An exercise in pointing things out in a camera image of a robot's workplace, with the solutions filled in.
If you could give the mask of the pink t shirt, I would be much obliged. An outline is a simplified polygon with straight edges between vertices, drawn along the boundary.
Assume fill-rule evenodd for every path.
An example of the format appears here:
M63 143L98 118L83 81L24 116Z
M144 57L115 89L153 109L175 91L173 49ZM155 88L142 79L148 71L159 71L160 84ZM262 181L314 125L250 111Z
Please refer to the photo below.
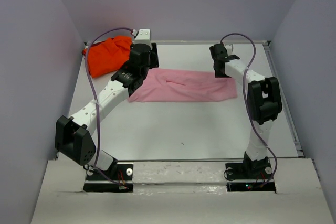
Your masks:
M232 78L212 72L155 68L129 102L221 102L238 97Z

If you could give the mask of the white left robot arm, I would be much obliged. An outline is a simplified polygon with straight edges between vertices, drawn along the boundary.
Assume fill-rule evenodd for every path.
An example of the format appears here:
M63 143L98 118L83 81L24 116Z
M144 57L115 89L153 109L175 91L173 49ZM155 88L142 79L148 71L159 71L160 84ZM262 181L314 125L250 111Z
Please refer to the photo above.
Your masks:
M157 45L132 44L129 60L111 77L103 90L80 111L56 122L55 148L80 166L90 165L104 179L116 174L116 158L100 147L92 136L100 123L121 102L143 85L148 71L159 66Z

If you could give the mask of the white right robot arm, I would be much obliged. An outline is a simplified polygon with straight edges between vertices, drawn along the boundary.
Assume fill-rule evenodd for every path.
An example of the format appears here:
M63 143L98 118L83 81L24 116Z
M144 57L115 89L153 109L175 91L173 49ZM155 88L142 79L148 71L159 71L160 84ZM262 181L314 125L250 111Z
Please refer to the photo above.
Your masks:
M282 111L278 79L258 74L236 55L227 55L222 52L212 56L212 59L215 77L233 78L243 88L251 132L243 162L234 164L233 173L242 173L248 178L253 178L269 166L270 130Z

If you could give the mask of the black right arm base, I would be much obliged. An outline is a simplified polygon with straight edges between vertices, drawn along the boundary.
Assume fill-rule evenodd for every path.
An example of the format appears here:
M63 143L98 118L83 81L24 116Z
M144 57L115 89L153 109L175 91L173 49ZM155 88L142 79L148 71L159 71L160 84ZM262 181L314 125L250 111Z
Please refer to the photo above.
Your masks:
M271 175L270 163L264 168L257 168L250 174L244 170L242 163L227 163L223 172L223 176L227 180L226 189L228 192L270 191L275 193L276 186Z

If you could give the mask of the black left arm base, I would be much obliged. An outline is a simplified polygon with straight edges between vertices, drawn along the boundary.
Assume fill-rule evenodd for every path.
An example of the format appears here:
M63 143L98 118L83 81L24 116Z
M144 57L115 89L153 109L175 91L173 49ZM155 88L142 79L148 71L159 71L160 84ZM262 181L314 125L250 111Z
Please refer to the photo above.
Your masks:
M117 170L110 179L105 178L92 166L85 165L86 171L83 190L87 193L131 193L133 192L134 163L119 162Z

